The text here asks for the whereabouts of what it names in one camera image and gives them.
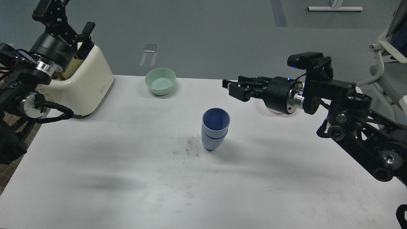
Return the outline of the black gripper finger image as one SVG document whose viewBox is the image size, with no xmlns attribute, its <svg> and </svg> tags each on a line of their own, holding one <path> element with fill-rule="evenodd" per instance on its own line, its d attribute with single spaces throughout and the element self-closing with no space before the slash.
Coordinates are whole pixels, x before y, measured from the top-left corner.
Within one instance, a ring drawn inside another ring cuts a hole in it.
<svg viewBox="0 0 407 229">
<path fill-rule="evenodd" d="M 75 53 L 75 59 L 85 60 L 90 51 L 94 47 L 94 43 L 91 40 L 91 32 L 95 28 L 94 22 L 87 22 L 84 26 L 82 33 L 75 36 L 75 44 L 81 43 L 80 47 Z"/>
<path fill-rule="evenodd" d="M 228 86 L 229 95 L 243 102 L 249 101 L 254 95 L 250 87 Z"/>
<path fill-rule="evenodd" d="M 239 76 L 237 81 L 232 80 L 222 80 L 222 87 L 229 89 L 230 85 L 237 85 L 239 87 L 257 87 L 258 82 L 254 77 L 243 77 Z"/>
</svg>

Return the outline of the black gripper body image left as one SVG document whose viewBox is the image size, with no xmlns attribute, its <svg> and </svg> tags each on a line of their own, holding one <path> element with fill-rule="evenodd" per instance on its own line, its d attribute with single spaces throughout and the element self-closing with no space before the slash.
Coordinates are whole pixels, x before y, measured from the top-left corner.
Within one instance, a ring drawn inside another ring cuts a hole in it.
<svg viewBox="0 0 407 229">
<path fill-rule="evenodd" d="M 77 48 L 73 39 L 77 33 L 67 22 L 68 0 L 41 0 L 32 13 L 32 18 L 45 26 L 30 49 L 31 54 L 41 56 L 57 64 L 57 70 L 65 72 Z"/>
</svg>

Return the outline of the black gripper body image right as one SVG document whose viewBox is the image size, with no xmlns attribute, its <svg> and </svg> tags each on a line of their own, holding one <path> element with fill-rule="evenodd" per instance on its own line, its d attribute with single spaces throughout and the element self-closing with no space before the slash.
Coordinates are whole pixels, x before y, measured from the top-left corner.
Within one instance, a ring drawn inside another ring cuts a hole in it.
<svg viewBox="0 0 407 229">
<path fill-rule="evenodd" d="M 285 77 L 257 77 L 255 80 L 259 83 L 253 90 L 255 98 L 262 99 L 266 107 L 287 115 L 303 108 L 301 81 Z"/>
</svg>

